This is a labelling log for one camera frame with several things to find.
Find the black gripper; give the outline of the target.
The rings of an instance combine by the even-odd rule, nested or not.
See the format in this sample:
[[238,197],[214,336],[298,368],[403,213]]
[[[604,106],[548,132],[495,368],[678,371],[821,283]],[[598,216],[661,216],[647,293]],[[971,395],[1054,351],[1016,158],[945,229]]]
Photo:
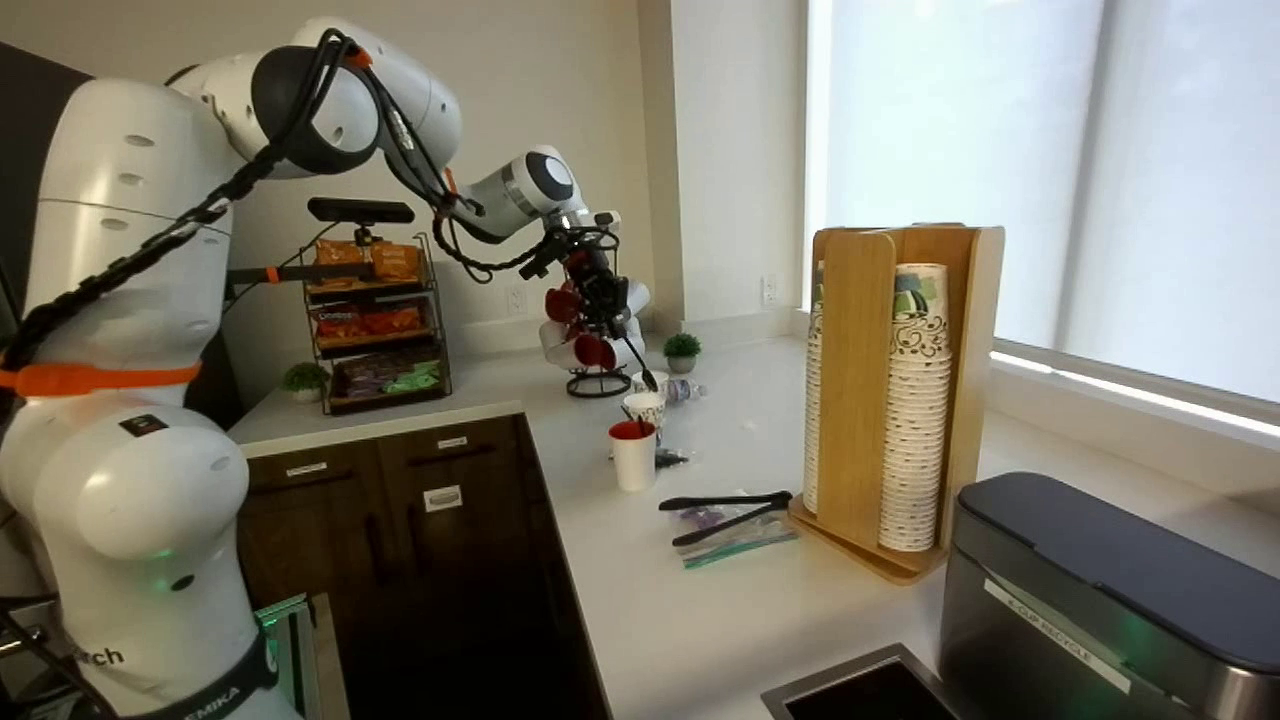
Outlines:
[[638,315],[623,315],[628,279],[611,273],[611,229],[555,229],[545,256],[566,267],[566,283],[545,297],[554,321],[592,321],[592,360],[619,360],[619,340],[632,351],[646,392],[657,392],[657,377],[646,358],[646,333]]

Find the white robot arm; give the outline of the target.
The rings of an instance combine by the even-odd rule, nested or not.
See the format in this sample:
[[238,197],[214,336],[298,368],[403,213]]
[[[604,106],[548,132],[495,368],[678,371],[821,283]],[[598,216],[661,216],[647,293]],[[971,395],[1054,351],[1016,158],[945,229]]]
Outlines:
[[451,184],[455,95],[387,40],[312,20],[298,40],[166,84],[88,81],[53,132],[30,293],[6,347],[6,499],[30,526],[84,689],[84,720],[301,720],[248,604],[248,459],[184,403],[222,330],[234,204],[270,177],[385,160],[445,229],[530,267],[569,266],[601,325],[628,283],[592,253],[611,221],[534,149]]

